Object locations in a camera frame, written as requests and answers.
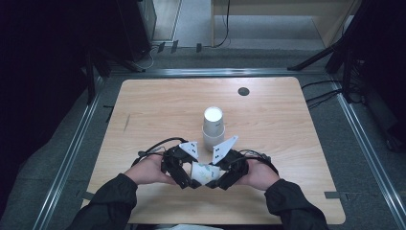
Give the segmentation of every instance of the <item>white cup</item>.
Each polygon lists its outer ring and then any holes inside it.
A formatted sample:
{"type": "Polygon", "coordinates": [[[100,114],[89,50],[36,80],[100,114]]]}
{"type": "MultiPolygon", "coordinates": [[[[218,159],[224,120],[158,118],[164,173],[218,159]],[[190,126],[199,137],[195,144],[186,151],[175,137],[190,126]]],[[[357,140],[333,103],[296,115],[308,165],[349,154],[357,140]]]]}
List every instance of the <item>white cup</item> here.
{"type": "Polygon", "coordinates": [[[210,137],[217,137],[224,132],[223,111],[218,107],[208,107],[204,111],[203,132],[210,137]]]}
{"type": "Polygon", "coordinates": [[[226,128],[223,126],[223,132],[218,135],[218,136],[209,136],[205,131],[204,131],[204,127],[202,128],[202,132],[203,132],[203,143],[204,143],[204,147],[206,148],[206,150],[213,152],[213,147],[222,143],[224,141],[224,133],[226,128]]]}
{"type": "Polygon", "coordinates": [[[205,185],[212,180],[217,180],[219,177],[220,168],[218,166],[192,162],[191,179],[195,179],[200,184],[205,185]]]}

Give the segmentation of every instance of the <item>black hole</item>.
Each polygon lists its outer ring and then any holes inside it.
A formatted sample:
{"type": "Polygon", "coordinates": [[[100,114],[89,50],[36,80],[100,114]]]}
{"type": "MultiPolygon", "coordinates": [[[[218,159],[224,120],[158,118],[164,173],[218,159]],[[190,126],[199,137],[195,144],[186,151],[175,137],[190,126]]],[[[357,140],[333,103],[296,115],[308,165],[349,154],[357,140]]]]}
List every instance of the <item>black hole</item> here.
{"type": "Polygon", "coordinates": [[[240,87],[238,90],[238,94],[241,96],[247,96],[248,94],[250,94],[250,90],[245,87],[240,87]]]}

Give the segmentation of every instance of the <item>wooden table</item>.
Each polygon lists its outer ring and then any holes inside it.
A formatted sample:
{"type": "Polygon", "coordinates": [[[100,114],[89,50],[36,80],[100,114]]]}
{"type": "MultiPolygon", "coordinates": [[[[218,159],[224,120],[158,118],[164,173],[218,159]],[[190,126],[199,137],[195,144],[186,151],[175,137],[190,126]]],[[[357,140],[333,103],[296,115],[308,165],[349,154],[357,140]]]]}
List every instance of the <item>wooden table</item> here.
{"type": "MultiPolygon", "coordinates": [[[[272,157],[281,177],[299,184],[331,224],[343,223],[339,199],[326,199],[335,186],[295,78],[127,80],[123,83],[88,192],[126,171],[139,150],[170,138],[197,141],[199,162],[212,155],[203,147],[203,113],[218,106],[225,137],[238,135],[234,150],[272,157]],[[246,87],[248,96],[238,90],[246,87]]],[[[171,142],[167,148],[178,145],[171,142]]],[[[200,187],[181,190],[166,184],[142,185],[129,222],[197,224],[280,223],[268,213],[263,192],[247,186],[227,191],[200,187]]]]}
{"type": "MultiPolygon", "coordinates": [[[[328,47],[342,30],[360,0],[232,0],[230,15],[310,15],[323,43],[328,47]]],[[[214,17],[227,15],[227,0],[212,0],[212,46],[214,17]]]]}

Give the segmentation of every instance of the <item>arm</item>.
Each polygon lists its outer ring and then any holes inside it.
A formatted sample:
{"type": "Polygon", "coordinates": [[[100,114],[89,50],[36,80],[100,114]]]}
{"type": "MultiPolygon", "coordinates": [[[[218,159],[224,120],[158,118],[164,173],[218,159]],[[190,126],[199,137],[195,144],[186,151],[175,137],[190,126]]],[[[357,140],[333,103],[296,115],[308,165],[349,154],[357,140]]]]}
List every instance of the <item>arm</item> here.
{"type": "Polygon", "coordinates": [[[248,174],[237,184],[266,191],[268,211],[281,217],[284,229],[328,229],[323,212],[307,201],[297,184],[280,179],[257,160],[248,160],[248,164],[248,174]]]}
{"type": "Polygon", "coordinates": [[[161,172],[160,155],[150,155],[125,173],[101,186],[88,205],[75,216],[67,229],[125,229],[137,204],[138,185],[155,182],[175,185],[161,172]]]}

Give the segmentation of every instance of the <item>hand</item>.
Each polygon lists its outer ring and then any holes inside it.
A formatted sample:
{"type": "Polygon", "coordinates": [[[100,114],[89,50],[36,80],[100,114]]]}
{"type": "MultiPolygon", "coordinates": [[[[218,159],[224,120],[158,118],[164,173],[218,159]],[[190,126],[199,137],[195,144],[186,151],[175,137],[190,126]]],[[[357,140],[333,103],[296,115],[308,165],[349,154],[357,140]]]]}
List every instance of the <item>hand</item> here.
{"type": "Polygon", "coordinates": [[[137,185],[156,182],[176,185],[172,177],[161,172],[162,155],[151,154],[131,167],[124,174],[137,185]]]}
{"type": "Polygon", "coordinates": [[[249,185],[255,189],[266,191],[280,179],[269,166],[262,162],[255,159],[247,160],[247,162],[249,167],[248,174],[237,181],[236,185],[249,185]]]}

